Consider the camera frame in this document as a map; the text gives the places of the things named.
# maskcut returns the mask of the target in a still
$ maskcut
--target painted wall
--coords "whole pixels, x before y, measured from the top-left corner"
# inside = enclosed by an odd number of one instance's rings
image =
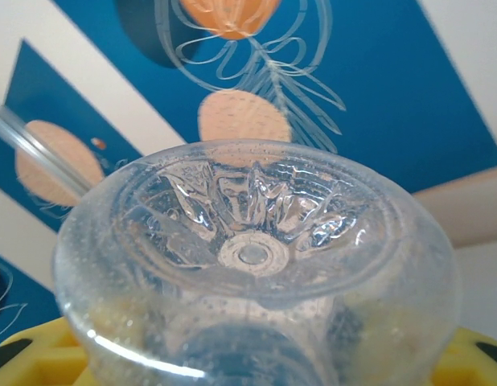
[[[274,138],[420,192],[457,244],[497,238],[497,0],[210,3],[0,0],[0,102],[91,184],[184,142]],[[0,141],[0,257],[50,286],[74,204]]]

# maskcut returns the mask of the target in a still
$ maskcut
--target orange dot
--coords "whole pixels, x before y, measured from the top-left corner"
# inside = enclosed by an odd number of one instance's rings
[[[187,12],[213,35],[244,39],[255,35],[281,0],[180,0]]]
[[[105,150],[107,147],[107,144],[102,141],[99,138],[91,138],[91,143],[98,149],[98,150]]]
[[[91,186],[97,185],[104,178],[100,163],[92,151],[67,130],[45,121],[29,122],[27,130],[73,166]],[[56,177],[22,150],[16,150],[14,166],[19,182],[34,195],[65,207],[78,203],[78,199],[68,192]]]

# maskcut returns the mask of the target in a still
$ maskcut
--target feather drawing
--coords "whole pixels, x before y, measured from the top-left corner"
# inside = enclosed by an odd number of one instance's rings
[[[279,0],[156,0],[154,10],[161,44],[179,71],[190,80],[212,93],[232,93],[233,102],[239,91],[260,97],[287,120],[294,141],[336,152],[326,131],[335,134],[341,131],[321,105],[331,105],[341,111],[345,111],[346,106],[338,94],[314,76],[331,37],[330,0],[297,0],[296,3],[290,26],[278,34],[280,36],[264,38],[267,41],[261,41],[261,32],[279,7]],[[175,37],[167,27],[169,10],[182,24],[208,33],[176,46]],[[299,32],[306,16],[312,12],[318,20],[317,26],[314,23],[314,28],[318,28],[318,42],[311,50]],[[192,59],[185,55],[198,43],[204,51],[211,52],[209,57],[195,55]],[[294,50],[291,60],[282,59],[283,52],[290,50]],[[234,61],[243,64],[234,68]],[[211,71],[195,71],[197,66],[211,66],[208,68]],[[246,115],[240,114],[239,121],[246,121]]]

